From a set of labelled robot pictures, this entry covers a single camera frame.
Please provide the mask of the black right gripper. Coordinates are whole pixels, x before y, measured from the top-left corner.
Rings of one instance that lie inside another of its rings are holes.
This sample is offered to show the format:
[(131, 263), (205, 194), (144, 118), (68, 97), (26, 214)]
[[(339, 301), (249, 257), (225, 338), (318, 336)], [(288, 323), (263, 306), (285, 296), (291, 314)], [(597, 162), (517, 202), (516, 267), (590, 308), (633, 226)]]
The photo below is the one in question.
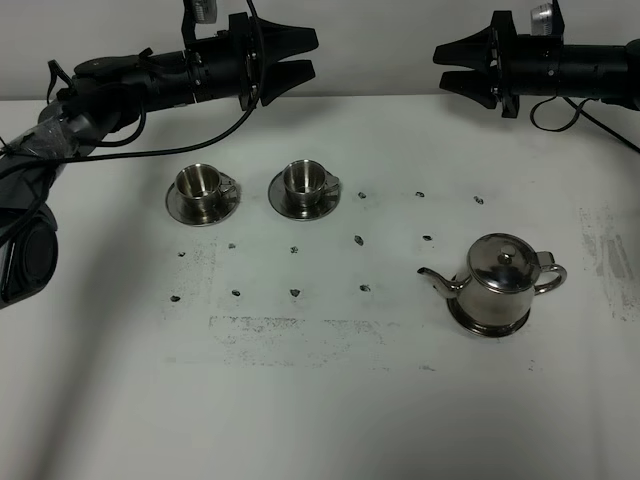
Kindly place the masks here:
[(448, 71), (442, 74), (439, 87), (485, 108), (495, 108), (497, 97), (502, 116), (515, 118), (520, 96), (556, 91), (553, 77), (559, 72), (562, 47), (563, 37), (517, 33), (512, 13), (497, 10), (490, 27), (437, 46), (433, 61), (437, 65), (489, 66), (491, 81), (476, 71)]

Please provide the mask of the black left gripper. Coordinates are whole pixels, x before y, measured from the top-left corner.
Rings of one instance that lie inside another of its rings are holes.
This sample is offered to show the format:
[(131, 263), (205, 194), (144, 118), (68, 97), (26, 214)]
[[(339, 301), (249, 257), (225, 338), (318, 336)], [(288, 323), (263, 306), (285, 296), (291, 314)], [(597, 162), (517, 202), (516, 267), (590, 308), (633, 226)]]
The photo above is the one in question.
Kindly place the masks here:
[[(267, 64), (260, 101), (268, 106), (288, 91), (315, 78), (311, 60), (279, 62), (318, 48), (316, 31), (258, 19)], [(214, 37), (185, 40), (185, 58), (195, 100), (198, 103), (236, 97), (242, 111), (253, 98), (250, 64), (255, 47), (252, 21), (246, 13), (229, 16), (227, 30)]]

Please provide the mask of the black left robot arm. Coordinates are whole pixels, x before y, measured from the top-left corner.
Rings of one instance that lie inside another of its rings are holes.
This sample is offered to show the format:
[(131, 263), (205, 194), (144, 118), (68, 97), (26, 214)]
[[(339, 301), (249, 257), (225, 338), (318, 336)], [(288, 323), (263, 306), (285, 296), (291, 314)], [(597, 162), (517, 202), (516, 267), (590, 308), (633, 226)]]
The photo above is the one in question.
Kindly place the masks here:
[(1, 149), (1, 305), (32, 297), (51, 280), (58, 260), (57, 222), (46, 202), (64, 167), (88, 162), (97, 148), (134, 142), (149, 113), (229, 97), (245, 113), (312, 80), (314, 29), (233, 14), (227, 29), (199, 39), (183, 15), (181, 51), (86, 61), (68, 76), (55, 61), (53, 101), (37, 124)]

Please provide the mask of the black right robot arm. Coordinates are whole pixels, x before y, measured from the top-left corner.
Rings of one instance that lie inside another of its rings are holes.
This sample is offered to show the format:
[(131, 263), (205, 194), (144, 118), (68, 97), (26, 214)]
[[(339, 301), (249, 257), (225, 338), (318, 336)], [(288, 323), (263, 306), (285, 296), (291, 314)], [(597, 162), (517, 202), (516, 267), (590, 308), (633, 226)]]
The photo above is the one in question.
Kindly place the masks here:
[(518, 116), (521, 96), (576, 97), (639, 109), (639, 41), (624, 46), (569, 45), (559, 3), (544, 6), (550, 16), (540, 35), (519, 34), (512, 12), (496, 10), (483, 30), (436, 47), (433, 62), (457, 66), (442, 74), (439, 87), (487, 109)]

